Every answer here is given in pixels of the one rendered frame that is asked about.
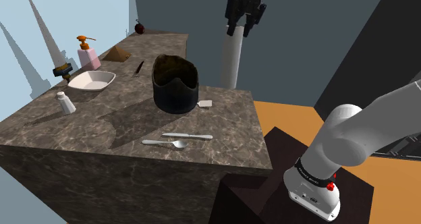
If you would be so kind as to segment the brown pyramid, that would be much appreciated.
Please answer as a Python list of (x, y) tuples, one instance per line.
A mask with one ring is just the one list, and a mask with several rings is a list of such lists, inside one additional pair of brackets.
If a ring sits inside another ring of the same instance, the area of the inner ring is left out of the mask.
[(131, 53), (123, 50), (117, 45), (113, 46), (109, 52), (102, 58), (103, 61), (125, 62), (132, 56)]

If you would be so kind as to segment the silver table knife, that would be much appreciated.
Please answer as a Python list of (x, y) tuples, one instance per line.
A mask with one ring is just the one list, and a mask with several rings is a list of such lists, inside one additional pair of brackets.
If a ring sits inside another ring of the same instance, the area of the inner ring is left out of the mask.
[(210, 140), (213, 139), (212, 135), (195, 135), (195, 134), (184, 134), (184, 133), (164, 133), (162, 136), (166, 137), (179, 137), (179, 138), (199, 138)]

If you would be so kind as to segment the black round pot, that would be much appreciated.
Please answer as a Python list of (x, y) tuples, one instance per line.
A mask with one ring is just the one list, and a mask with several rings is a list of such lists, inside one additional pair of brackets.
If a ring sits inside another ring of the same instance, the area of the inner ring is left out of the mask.
[(198, 102), (198, 70), (178, 55), (161, 54), (152, 67), (152, 87), (159, 109), (170, 114), (188, 113)]

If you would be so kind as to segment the small dark knife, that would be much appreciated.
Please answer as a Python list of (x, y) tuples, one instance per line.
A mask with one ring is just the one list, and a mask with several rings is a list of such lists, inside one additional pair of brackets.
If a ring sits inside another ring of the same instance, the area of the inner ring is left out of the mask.
[(133, 78), (137, 78), (139, 76), (140, 70), (142, 69), (142, 66), (144, 64), (144, 61), (142, 61), (139, 66), (136, 68), (136, 71), (132, 75)]

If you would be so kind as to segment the pink soap dispenser orange pump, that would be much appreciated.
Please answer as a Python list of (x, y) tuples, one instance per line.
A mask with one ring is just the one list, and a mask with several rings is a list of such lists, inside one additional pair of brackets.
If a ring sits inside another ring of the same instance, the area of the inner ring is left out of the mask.
[(78, 49), (78, 56), (81, 63), (81, 68), (85, 71), (94, 71), (101, 66), (101, 62), (96, 54), (94, 48), (91, 48), (86, 40), (88, 37), (79, 35), (76, 37), (80, 41), (80, 49)]

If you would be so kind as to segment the white shallow bowl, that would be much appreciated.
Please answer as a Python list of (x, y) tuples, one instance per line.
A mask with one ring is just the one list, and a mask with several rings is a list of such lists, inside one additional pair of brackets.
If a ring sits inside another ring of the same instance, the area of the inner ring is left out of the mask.
[(74, 77), (68, 86), (76, 90), (98, 92), (108, 87), (115, 77), (116, 74), (112, 72), (86, 71)]

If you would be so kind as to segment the silver spoon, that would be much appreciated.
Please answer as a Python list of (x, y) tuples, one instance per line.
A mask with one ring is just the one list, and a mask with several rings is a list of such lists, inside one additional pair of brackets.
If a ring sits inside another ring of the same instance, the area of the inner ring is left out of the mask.
[(164, 146), (164, 147), (176, 148), (176, 149), (183, 149), (188, 145), (187, 142), (184, 142), (181, 140), (175, 140), (175, 141), (143, 140), (142, 143), (145, 145), (157, 145), (157, 146)]

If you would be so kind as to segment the white salt shaker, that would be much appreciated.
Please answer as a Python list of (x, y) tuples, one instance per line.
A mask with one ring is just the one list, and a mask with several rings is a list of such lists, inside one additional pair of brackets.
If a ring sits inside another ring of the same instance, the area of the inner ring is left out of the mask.
[(62, 91), (58, 92), (56, 94), (56, 98), (57, 98), (59, 104), (61, 105), (61, 108), (62, 108), (63, 113), (65, 115), (69, 115), (69, 114), (74, 113), (76, 111), (76, 107), (74, 106), (74, 104), (71, 102), (69, 97), (64, 92), (62, 92)]

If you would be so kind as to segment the white cylindrical post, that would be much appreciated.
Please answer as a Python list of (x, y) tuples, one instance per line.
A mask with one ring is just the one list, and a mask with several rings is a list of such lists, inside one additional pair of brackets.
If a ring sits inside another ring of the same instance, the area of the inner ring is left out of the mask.
[(235, 89), (243, 41), (243, 26), (236, 26), (232, 36), (226, 34), (223, 41), (221, 62), (221, 85)]

